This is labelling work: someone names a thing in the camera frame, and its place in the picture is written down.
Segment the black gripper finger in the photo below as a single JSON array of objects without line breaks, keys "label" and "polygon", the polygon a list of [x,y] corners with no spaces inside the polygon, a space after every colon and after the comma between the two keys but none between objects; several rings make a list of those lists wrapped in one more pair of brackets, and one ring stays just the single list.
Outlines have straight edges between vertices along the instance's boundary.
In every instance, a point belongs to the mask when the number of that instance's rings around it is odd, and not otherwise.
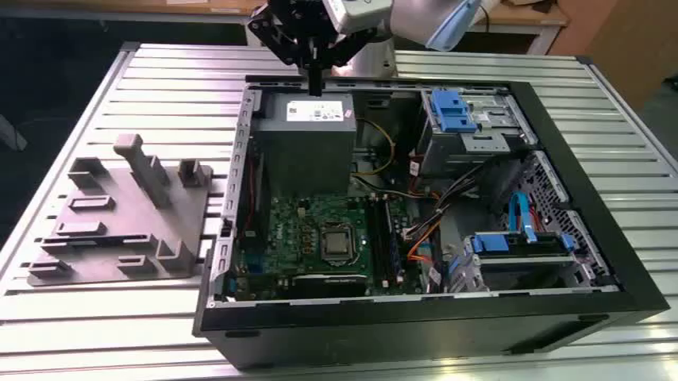
[{"label": "black gripper finger", "polygon": [[314,41],[297,43],[284,29],[284,25],[269,6],[261,6],[250,16],[249,31],[260,38],[286,65],[296,65],[306,74],[309,95],[317,96],[317,59]]},{"label": "black gripper finger", "polygon": [[317,48],[317,97],[325,89],[324,71],[344,67],[368,44],[368,32],[346,35],[338,42],[324,41]]}]

